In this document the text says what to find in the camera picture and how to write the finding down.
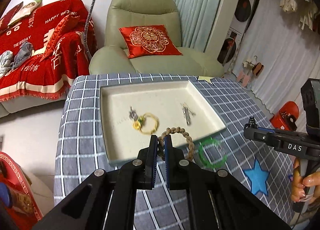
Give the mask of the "person's right hand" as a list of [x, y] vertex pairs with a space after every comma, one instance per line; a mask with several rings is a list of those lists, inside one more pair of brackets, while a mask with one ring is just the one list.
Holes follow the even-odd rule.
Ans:
[[295, 158], [293, 163], [293, 181], [291, 185], [291, 200], [299, 202], [301, 198], [305, 197], [306, 187], [315, 187], [313, 197], [310, 199], [310, 203], [315, 202], [319, 199], [319, 185], [320, 185], [320, 174], [319, 171], [309, 175], [300, 176], [299, 173], [299, 158]]

